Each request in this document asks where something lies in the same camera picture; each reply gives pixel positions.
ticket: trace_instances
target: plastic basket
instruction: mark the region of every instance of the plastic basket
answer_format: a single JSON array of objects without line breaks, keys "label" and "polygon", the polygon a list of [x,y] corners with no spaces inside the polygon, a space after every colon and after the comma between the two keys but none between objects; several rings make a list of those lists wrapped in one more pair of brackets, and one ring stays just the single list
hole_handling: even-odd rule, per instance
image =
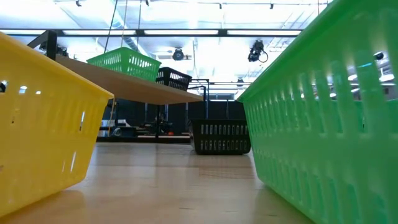
[{"label": "plastic basket", "polygon": [[239,99],[259,178],[316,223],[398,223],[397,102],[374,57],[398,73],[396,24],[398,1],[334,0]]},{"label": "plastic basket", "polygon": [[0,217],[85,178],[113,95],[0,33]]},{"label": "plastic basket", "polygon": [[251,143],[244,120],[193,119],[189,125],[192,146],[197,154],[246,154]]},{"label": "plastic basket", "polygon": [[88,59],[92,65],[107,68],[115,72],[155,82],[160,62],[146,57],[127,47],[111,50],[105,54]]},{"label": "plastic basket", "polygon": [[192,77],[169,67],[160,68],[156,82],[172,88],[186,91]]}]

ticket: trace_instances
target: metal pole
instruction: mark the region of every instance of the metal pole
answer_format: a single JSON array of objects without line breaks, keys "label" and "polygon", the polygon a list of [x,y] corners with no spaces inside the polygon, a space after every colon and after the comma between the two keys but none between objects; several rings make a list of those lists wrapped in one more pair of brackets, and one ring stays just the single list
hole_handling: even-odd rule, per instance
[{"label": "metal pole", "polygon": [[156,135],[155,135],[156,140],[159,139],[159,133],[160,133],[160,130],[159,130],[160,127],[159,126],[160,126],[160,105],[157,105]]},{"label": "metal pole", "polygon": [[206,87],[203,87],[203,102],[205,104],[205,115],[204,118],[207,119],[208,118],[208,110],[207,110],[207,106],[208,106],[208,102],[206,101]]},{"label": "metal pole", "polygon": [[148,121],[148,104],[147,103],[145,104],[145,120],[144,121],[145,122]]},{"label": "metal pole", "polygon": [[226,100],[226,119],[229,119],[229,99]]},{"label": "metal pole", "polygon": [[40,44],[47,42],[47,49],[45,54],[47,57],[55,60],[57,56],[57,36],[58,34],[55,31],[46,30],[43,34],[40,34],[27,45],[34,49]]},{"label": "metal pole", "polygon": [[188,103],[185,103],[185,130],[188,130]]},{"label": "metal pole", "polygon": [[119,126],[119,103],[115,100],[115,109],[114,109],[114,128]]},{"label": "metal pole", "polygon": [[209,118],[209,101],[210,101],[210,81],[209,79],[207,79],[206,119]]},{"label": "metal pole", "polygon": [[108,120],[108,122],[107,122],[107,126],[108,126],[108,137],[110,137],[111,136],[111,124],[110,124],[110,122],[112,121],[112,117],[113,117],[113,110],[114,110],[114,105],[115,105],[115,98],[113,98],[113,101],[112,101],[112,109],[111,109],[111,116],[109,117],[109,120]]},{"label": "metal pole", "polygon": [[169,120],[169,105],[164,105],[164,110],[166,112],[165,119],[166,119],[166,121],[168,121]]}]

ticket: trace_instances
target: black equipment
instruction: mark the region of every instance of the black equipment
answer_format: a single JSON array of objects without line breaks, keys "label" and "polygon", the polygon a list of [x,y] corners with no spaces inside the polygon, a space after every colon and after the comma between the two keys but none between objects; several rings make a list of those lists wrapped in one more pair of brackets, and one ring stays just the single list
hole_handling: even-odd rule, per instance
[{"label": "black equipment", "polygon": [[375,58],[376,60],[381,60],[381,59],[384,58],[384,53],[383,53],[383,52],[379,52],[379,53],[377,53],[377,54],[374,55],[374,58]]},{"label": "black equipment", "polygon": [[157,129],[157,124],[159,124],[159,132],[160,135],[169,135],[172,134],[172,126],[173,123],[168,122],[165,119],[165,115],[163,113],[160,114],[159,116],[159,122],[157,122],[157,117],[153,122],[145,122],[142,125],[139,126],[141,132],[144,131],[145,135],[155,135],[156,134],[156,129]]},{"label": "black equipment", "polygon": [[[263,62],[260,61],[260,56],[262,53],[265,53],[267,55],[267,60],[265,60]],[[267,52],[264,51],[264,44],[262,43],[262,40],[256,40],[256,42],[253,44],[253,47],[250,49],[248,60],[249,60],[249,62],[260,61],[262,63],[265,63],[268,61],[268,54],[267,54]]]},{"label": "black equipment", "polygon": [[[47,41],[40,44],[40,50],[47,51]],[[68,49],[57,44],[57,54],[69,57]]]},{"label": "black equipment", "polygon": [[173,59],[174,60],[183,60],[184,59],[184,53],[182,52],[182,49],[175,49],[175,52],[173,54]]},{"label": "black equipment", "polygon": [[243,78],[238,78],[237,83],[243,83]]}]

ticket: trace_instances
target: wooden floor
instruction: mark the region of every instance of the wooden floor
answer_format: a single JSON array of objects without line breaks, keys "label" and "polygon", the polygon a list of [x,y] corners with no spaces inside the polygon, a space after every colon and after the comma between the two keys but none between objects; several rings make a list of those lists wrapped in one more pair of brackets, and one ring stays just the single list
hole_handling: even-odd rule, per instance
[{"label": "wooden floor", "polygon": [[257,179],[251,154],[197,156],[187,145],[101,143],[83,182],[0,223],[311,221]]}]

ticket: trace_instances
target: ceiling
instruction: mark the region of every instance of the ceiling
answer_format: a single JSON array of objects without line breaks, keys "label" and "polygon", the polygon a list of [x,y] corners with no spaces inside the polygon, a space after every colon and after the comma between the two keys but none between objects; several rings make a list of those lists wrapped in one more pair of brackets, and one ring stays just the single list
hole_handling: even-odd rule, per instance
[{"label": "ceiling", "polygon": [[[304,29],[331,0],[119,0],[114,22],[122,29]],[[13,0],[0,2],[0,29],[109,29],[116,0]],[[27,44],[34,37],[15,37]],[[252,82],[294,40],[293,37],[132,37],[141,51],[195,78]],[[248,62],[262,40],[266,63]],[[59,37],[71,57],[85,61],[102,54],[105,37]],[[110,37],[107,50],[129,47]],[[193,60],[174,61],[175,48]]]}]

